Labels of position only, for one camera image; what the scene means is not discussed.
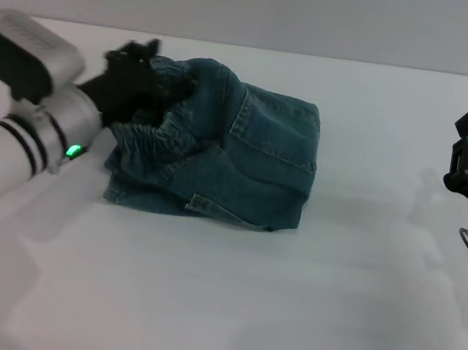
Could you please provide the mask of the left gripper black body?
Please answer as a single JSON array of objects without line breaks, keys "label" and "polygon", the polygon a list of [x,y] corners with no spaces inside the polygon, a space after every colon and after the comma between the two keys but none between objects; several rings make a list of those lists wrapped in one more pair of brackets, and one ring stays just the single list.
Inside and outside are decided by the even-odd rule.
[{"label": "left gripper black body", "polygon": [[96,106],[101,125],[126,123],[139,110],[150,113],[149,122],[159,124],[165,112],[181,99],[155,98],[149,91],[150,67],[107,68],[104,73],[78,86]]}]

